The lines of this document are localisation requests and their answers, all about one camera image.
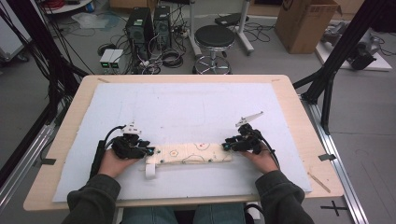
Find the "sleeve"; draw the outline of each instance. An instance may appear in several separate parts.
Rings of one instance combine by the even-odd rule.
[[[280,171],[263,175],[256,181],[266,224],[314,223],[301,207],[304,192]]]
[[[96,175],[87,185],[67,195],[70,214],[63,224],[110,224],[113,221],[120,184],[108,175]]]

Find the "white paper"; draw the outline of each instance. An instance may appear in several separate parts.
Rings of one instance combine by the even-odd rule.
[[[271,84],[263,83],[134,83],[100,84],[67,155],[53,198],[65,202],[69,191],[89,178],[99,140],[114,127],[134,121],[140,138],[151,146],[217,143],[238,135],[241,117],[263,111],[250,122],[276,150],[282,172],[304,191],[311,191],[306,171]],[[121,135],[115,131],[112,137]],[[261,176],[248,159],[234,153],[233,161],[161,166],[156,178],[145,178],[145,162],[118,177],[119,199],[157,199],[257,194]]]

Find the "gray floor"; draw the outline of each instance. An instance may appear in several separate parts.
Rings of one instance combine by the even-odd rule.
[[[197,19],[197,27],[213,23],[214,16]],[[273,25],[275,19],[251,18],[261,25]],[[75,30],[70,20],[62,20],[63,26]],[[114,20],[115,27],[105,30],[76,30],[66,35],[84,62],[96,74],[101,74],[97,48],[110,41],[113,35],[122,34],[124,21]],[[270,42],[254,41],[255,51],[247,56],[237,42],[228,50],[228,61],[234,74],[287,75],[292,82],[306,77],[321,67],[315,53],[288,54],[274,30],[264,31]],[[394,35],[380,35],[386,41],[384,49],[396,51]],[[162,74],[191,74],[193,53],[189,42],[183,56],[184,64],[178,69],[163,68]],[[85,66],[72,53],[77,66]],[[396,67],[396,56],[385,56]],[[0,165],[3,166],[12,151],[27,133],[44,109],[48,99],[48,81],[44,79],[31,60],[29,63],[12,62],[0,75]],[[339,70],[334,83],[330,131],[352,184],[358,194],[365,214],[371,223],[396,223],[396,72]],[[306,87],[297,90],[302,93]],[[0,223],[60,223],[67,211],[26,212],[22,204],[35,179],[38,168],[33,167],[23,180],[14,197],[0,215]],[[331,209],[332,201],[345,207],[343,198],[305,200],[304,208],[317,223],[351,223],[348,211],[340,210],[339,216]]]

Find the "metal leg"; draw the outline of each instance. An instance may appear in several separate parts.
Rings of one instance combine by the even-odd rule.
[[[247,55],[250,55],[250,53],[254,51],[253,46],[251,46],[250,42],[248,41],[247,37],[244,34],[245,20],[247,18],[249,4],[250,4],[250,0],[245,0],[244,4],[242,5],[241,21],[239,22],[239,29],[237,32],[239,38],[241,39],[242,43],[245,45],[245,48],[247,49]]]
[[[194,18],[195,18],[194,5],[195,5],[195,0],[190,0],[190,29],[188,31],[188,35],[192,49],[194,50],[195,58],[200,58],[202,57],[202,52],[201,49],[195,43],[195,38],[194,38]]]

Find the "chair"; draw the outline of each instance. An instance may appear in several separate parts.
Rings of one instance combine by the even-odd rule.
[[[199,28],[195,32],[195,42],[200,48],[208,49],[210,55],[199,58],[192,72],[201,75],[230,75],[232,73],[230,64],[224,58],[216,56],[216,52],[222,51],[223,56],[226,57],[224,50],[229,49],[234,41],[233,31],[224,26],[207,25]]]

